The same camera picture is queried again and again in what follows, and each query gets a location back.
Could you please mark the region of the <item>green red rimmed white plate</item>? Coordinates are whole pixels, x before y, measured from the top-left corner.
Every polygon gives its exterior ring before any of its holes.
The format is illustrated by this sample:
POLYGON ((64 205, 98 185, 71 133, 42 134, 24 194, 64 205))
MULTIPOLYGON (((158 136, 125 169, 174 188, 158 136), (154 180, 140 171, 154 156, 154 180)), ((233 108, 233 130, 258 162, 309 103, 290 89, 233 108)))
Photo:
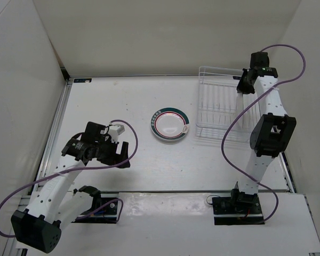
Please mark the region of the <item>green red rimmed white plate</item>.
POLYGON ((167 107, 159 109, 152 115, 150 129, 160 141, 175 143, 188 134, 190 121, 182 110, 167 107))

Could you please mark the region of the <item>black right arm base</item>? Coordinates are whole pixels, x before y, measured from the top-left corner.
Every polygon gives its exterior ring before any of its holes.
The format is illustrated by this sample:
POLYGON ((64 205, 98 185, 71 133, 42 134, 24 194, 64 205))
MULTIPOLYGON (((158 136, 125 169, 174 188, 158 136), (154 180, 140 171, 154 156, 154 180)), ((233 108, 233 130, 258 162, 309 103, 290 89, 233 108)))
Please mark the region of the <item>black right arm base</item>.
POLYGON ((209 195, 208 206, 213 208, 215 226, 264 225, 260 201, 257 198, 251 206, 232 204, 231 197, 209 195))

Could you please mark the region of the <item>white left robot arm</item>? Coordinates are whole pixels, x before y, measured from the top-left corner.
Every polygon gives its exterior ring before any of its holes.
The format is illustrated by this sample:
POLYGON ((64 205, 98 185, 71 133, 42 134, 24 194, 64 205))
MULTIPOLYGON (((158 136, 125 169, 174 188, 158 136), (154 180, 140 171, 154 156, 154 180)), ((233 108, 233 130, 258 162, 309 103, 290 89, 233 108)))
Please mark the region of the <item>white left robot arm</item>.
POLYGON ((123 142, 121 152, 117 152, 118 137, 124 131, 121 124, 88 122, 84 132, 70 138, 61 151, 54 177, 44 181, 40 192, 23 211, 13 213, 11 224, 18 242, 50 253, 70 223, 116 212, 117 206, 123 204, 122 200, 104 198, 101 191, 92 186, 75 189, 70 200, 65 202, 63 199, 91 160, 105 167, 130 167, 129 144, 123 142))

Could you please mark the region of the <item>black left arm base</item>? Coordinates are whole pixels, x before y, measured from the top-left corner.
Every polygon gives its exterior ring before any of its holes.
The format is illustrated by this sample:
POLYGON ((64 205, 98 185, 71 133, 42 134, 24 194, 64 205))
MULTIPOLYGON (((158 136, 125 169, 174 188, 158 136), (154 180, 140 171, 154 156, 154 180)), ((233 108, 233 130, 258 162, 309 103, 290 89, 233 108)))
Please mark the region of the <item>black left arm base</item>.
POLYGON ((76 223, 107 223, 119 222, 124 202, 119 197, 95 198, 92 207, 77 217, 76 223))

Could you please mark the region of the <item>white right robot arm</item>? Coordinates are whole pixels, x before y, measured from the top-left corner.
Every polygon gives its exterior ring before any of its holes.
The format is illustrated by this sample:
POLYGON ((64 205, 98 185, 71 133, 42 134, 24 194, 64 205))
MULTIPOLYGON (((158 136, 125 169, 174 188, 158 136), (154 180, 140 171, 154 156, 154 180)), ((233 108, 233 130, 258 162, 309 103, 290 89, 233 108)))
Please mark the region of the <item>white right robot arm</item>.
POLYGON ((245 172, 248 177, 240 179, 229 199, 229 208, 235 213, 243 212, 252 206, 258 197, 259 183, 268 166, 289 143, 297 124, 294 117, 287 115, 278 91, 270 90, 277 82, 278 74, 270 67, 266 52, 255 52, 251 55, 249 69, 244 69, 236 88, 236 112, 240 114, 246 107, 246 95, 256 94, 265 97, 259 101, 261 117, 250 135, 252 149, 245 172))

